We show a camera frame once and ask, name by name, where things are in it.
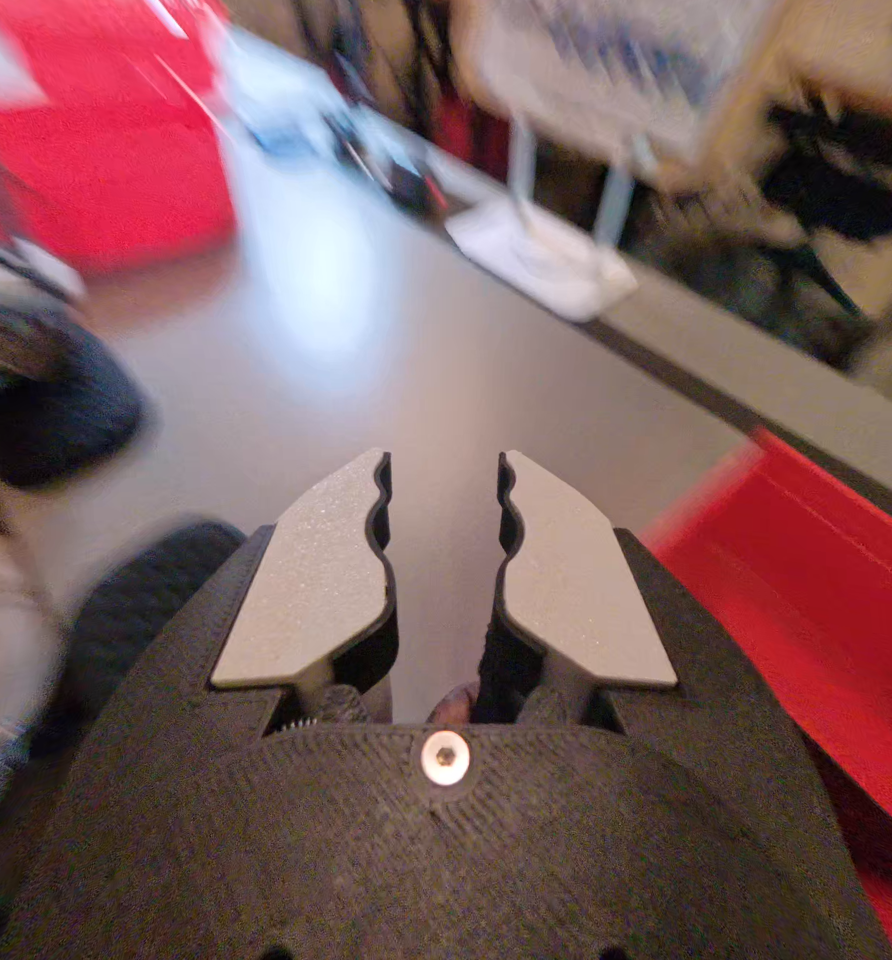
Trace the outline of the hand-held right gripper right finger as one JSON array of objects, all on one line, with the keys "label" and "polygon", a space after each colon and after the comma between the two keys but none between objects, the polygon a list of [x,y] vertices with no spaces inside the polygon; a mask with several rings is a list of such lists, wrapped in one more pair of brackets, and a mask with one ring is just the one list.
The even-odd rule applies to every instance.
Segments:
[{"label": "hand-held right gripper right finger", "polygon": [[514,722],[550,690],[568,722],[601,690],[674,690],[679,678],[612,522],[520,451],[500,453],[500,546],[476,722]]}]

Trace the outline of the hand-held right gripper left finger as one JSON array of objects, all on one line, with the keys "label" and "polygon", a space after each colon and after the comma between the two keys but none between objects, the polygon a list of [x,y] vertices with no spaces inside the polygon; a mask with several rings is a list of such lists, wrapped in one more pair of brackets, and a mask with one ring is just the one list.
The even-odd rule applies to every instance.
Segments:
[{"label": "hand-held right gripper left finger", "polygon": [[220,690],[332,684],[368,694],[399,652],[390,541],[392,459],[372,448],[277,520],[213,667]]}]

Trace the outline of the red plastic bin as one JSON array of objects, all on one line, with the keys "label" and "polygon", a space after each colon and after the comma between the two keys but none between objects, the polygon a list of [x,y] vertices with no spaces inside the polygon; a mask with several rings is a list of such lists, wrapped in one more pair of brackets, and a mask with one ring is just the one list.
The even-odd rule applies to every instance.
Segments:
[{"label": "red plastic bin", "polygon": [[21,237],[97,278],[236,232],[217,128],[222,2],[0,1],[0,188]]},{"label": "red plastic bin", "polygon": [[759,431],[644,541],[805,734],[892,942],[892,518]]}]

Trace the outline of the black mesh pad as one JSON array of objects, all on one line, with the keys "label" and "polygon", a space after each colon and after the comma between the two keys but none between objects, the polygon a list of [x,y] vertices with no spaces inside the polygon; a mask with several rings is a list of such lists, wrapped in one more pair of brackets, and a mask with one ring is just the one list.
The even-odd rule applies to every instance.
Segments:
[{"label": "black mesh pad", "polygon": [[246,535],[223,521],[177,526],[114,568],[88,594],[68,632],[48,728],[73,741],[101,714],[140,654],[217,572]]}]

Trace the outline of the instruction poster board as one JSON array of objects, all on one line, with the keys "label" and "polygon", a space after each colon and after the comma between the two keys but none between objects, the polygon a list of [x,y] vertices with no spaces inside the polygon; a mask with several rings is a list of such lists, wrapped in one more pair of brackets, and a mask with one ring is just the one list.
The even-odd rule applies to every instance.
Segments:
[{"label": "instruction poster board", "polygon": [[785,2],[451,2],[460,81],[491,114],[658,190],[703,186]]}]

